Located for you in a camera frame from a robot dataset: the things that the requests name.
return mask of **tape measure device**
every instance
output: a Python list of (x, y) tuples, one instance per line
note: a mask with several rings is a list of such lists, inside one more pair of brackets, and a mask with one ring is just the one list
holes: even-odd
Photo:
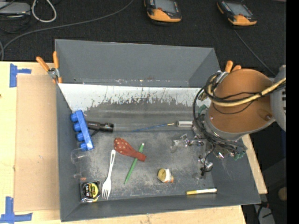
[(156, 25), (169, 25), (182, 20), (175, 0), (144, 0), (148, 17)]
[(100, 196), (100, 181), (81, 183), (80, 196), (81, 202), (96, 202)]
[(257, 18), (242, 3), (236, 1), (218, 1), (217, 7), (234, 26), (252, 26), (257, 23)]

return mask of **white cable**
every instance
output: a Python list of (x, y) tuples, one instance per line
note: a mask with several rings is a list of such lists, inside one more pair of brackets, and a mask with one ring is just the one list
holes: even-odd
[(41, 21), (41, 22), (53, 22), (53, 21), (56, 19), (56, 17), (57, 17), (57, 13), (56, 13), (56, 10), (55, 10), (53, 4), (52, 4), (49, 0), (46, 0), (46, 1), (47, 1), (47, 3), (49, 3), (49, 5), (51, 6), (51, 8), (53, 9), (53, 12), (54, 12), (54, 17), (53, 17), (51, 20), (42, 20), (42, 19), (40, 19), (39, 17), (36, 16), (36, 14), (35, 14), (35, 12), (34, 12), (34, 8), (35, 8), (35, 6), (36, 6), (36, 2), (37, 2), (37, 0), (34, 0), (34, 1), (33, 1), (33, 4), (32, 4), (32, 6), (31, 6), (31, 11), (32, 11), (33, 16), (34, 16), (38, 21)]

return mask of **wooden table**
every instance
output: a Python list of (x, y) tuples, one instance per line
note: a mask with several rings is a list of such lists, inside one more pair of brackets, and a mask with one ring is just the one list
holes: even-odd
[[(10, 63), (31, 74), (18, 74), (9, 87)], [(61, 223), (59, 216), (55, 85), (39, 63), (0, 62), (0, 214), (5, 197), (14, 198), (15, 214), (33, 213), (32, 223)], [(243, 137), (260, 194), (267, 193), (249, 135)], [(241, 206), (174, 211), (70, 223), (245, 224)]]

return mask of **tape measure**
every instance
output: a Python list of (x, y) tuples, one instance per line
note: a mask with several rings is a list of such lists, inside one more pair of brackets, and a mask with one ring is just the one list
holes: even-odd
[(82, 202), (96, 202), (100, 196), (100, 181), (81, 183), (80, 194)]

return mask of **black carpet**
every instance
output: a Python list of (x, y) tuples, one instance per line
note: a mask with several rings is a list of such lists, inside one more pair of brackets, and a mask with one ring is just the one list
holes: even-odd
[[(15, 1), (33, 3), (33, 0)], [(59, 38), (211, 47), (222, 71), (226, 62), (232, 60), (271, 78), (286, 64), (286, 2), (232, 0), (243, 1), (257, 18), (256, 25), (236, 29), (217, 9), (218, 0), (176, 0), (183, 19), (171, 26), (152, 23), (143, 0), (50, 1), (57, 11), (53, 22), (40, 22), (33, 16), (11, 19), (1, 15), (2, 60), (31, 62), (41, 56), (52, 62), (54, 41)], [(38, 1), (35, 14), (43, 20), (53, 18), (45, 0)], [(276, 123), (251, 138), (262, 171), (286, 156), (285, 142)]]

